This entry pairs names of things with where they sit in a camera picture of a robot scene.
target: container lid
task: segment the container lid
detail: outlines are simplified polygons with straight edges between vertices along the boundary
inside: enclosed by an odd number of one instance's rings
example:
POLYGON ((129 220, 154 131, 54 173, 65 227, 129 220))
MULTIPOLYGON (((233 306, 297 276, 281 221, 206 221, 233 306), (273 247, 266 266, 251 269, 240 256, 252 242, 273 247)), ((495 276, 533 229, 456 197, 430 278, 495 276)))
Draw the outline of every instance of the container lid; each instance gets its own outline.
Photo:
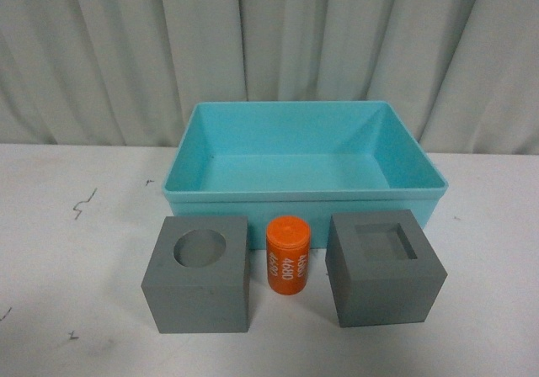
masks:
POLYGON ((310 242, 311 227, 299 217, 283 215, 273 219, 266 229, 268 243, 281 249, 301 248, 310 242))

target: square hole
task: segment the square hole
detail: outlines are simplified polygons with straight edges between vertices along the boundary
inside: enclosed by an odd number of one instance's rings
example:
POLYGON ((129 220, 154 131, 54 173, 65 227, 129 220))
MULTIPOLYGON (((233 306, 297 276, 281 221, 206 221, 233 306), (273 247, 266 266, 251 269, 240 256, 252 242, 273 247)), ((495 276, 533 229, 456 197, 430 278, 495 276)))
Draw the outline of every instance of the square hole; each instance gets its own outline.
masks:
POLYGON ((417 259, 417 255, 399 223, 355 226, 367 261, 417 259))

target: circular hole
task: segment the circular hole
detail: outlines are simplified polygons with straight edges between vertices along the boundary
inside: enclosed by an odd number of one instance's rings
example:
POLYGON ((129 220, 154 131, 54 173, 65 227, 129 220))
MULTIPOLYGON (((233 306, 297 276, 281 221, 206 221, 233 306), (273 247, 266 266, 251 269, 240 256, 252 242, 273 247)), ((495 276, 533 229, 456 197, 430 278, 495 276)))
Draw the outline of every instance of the circular hole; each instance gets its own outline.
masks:
POLYGON ((214 263, 225 252, 225 237, 213 230, 192 230, 174 246, 174 258, 188 268, 202 268, 214 263))

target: curtain fold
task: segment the curtain fold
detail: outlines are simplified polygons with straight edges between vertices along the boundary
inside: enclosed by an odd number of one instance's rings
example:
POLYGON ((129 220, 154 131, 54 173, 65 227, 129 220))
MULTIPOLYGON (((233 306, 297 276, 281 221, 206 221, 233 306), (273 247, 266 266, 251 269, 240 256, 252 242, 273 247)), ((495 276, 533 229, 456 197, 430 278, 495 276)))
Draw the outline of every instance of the curtain fold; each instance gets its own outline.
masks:
POLYGON ((539 153, 538 0, 0 0, 0 141, 175 146, 212 100, 389 101, 539 153))

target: scuff mark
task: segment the scuff mark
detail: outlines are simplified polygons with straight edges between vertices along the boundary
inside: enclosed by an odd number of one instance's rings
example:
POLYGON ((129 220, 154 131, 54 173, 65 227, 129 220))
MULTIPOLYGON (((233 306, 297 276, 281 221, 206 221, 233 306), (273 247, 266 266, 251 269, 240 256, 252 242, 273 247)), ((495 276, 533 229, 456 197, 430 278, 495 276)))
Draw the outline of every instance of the scuff mark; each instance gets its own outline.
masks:
POLYGON ((5 319, 6 319, 6 316, 8 316, 8 315, 9 315, 9 313, 11 312, 11 310, 12 310, 12 309, 13 309, 13 307, 9 307, 9 310, 8 310, 8 312, 6 312, 6 313, 5 313, 4 315, 3 315, 3 317, 2 317, 2 318, 0 318, 0 321, 3 321, 3 320, 5 320, 5 319))
POLYGON ((92 197, 95 195, 95 193, 98 191, 98 189, 94 189, 92 194, 90 194, 90 197, 87 198, 86 200, 81 200, 80 202, 78 202, 77 204, 75 204, 73 206, 73 210, 77 212, 77 215, 75 216, 75 220, 78 219, 78 217, 81 215, 81 213, 83 212, 82 210, 80 210, 78 208, 78 206, 82 203, 89 203, 90 200, 92 200, 92 197))

